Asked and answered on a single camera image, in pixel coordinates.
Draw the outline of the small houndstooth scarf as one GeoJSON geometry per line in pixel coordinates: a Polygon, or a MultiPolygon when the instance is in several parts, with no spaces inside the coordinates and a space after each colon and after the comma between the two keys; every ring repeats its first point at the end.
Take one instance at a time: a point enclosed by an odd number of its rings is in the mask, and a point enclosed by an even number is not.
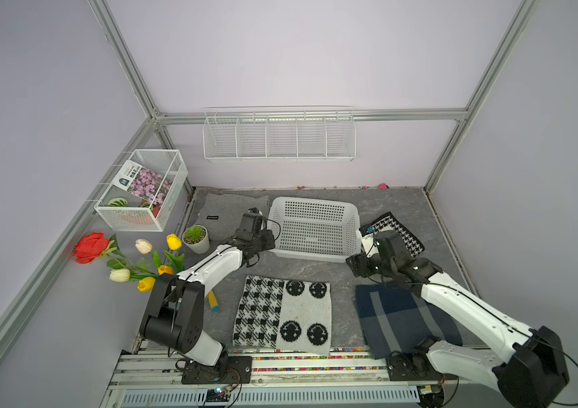
{"type": "Polygon", "coordinates": [[[401,224],[391,212],[386,212],[370,223],[363,224],[360,226],[359,231],[362,236],[366,236],[372,232],[393,231],[401,237],[413,258],[417,258],[425,251],[425,246],[421,241],[401,224]]]}

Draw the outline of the navy blue striped scarf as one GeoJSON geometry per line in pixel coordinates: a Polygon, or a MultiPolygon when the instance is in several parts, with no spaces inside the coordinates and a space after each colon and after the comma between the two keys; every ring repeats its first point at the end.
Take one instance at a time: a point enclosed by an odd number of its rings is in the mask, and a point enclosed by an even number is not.
{"type": "Polygon", "coordinates": [[[361,285],[355,287],[354,300],[364,339],[376,359],[386,359],[394,352],[410,353],[430,337],[463,345],[452,317],[411,292],[361,285]]]}

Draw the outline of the white plastic perforated basket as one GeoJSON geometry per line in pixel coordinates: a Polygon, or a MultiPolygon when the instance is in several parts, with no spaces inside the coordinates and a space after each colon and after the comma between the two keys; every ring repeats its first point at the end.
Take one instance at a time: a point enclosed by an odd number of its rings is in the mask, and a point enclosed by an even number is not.
{"type": "Polygon", "coordinates": [[[272,253],[280,258],[343,263],[361,252],[360,217],[352,203],[278,197],[268,221],[277,238],[272,253]]]}

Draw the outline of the black white patterned scarf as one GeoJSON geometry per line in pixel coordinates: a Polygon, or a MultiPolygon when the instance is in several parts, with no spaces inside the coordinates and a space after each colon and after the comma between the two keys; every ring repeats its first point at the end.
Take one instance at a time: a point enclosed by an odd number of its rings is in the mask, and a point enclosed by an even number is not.
{"type": "Polygon", "coordinates": [[[327,356],[331,284],[248,275],[234,320],[233,345],[327,356]]]}

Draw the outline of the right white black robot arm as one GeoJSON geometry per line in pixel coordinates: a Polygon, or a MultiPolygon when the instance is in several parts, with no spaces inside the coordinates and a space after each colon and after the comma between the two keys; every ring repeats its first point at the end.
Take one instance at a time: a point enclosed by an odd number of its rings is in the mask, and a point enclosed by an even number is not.
{"type": "Polygon", "coordinates": [[[487,347],[455,346],[429,337],[409,353],[418,373],[468,379],[499,392],[513,407],[549,407],[569,384],[560,337],[517,321],[458,284],[427,258],[415,258],[395,231],[356,231],[346,263],[358,277],[380,275],[461,323],[487,347]]]}

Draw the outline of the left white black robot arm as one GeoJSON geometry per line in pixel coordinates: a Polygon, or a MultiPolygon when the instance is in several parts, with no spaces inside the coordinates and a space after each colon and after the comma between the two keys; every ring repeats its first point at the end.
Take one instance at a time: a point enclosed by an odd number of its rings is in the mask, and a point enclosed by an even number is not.
{"type": "Polygon", "coordinates": [[[275,248],[267,221],[260,210],[249,209],[234,235],[213,253],[176,275],[161,275],[149,296],[140,336],[204,367],[224,367],[226,348],[204,331],[204,299],[225,277],[275,248]]]}

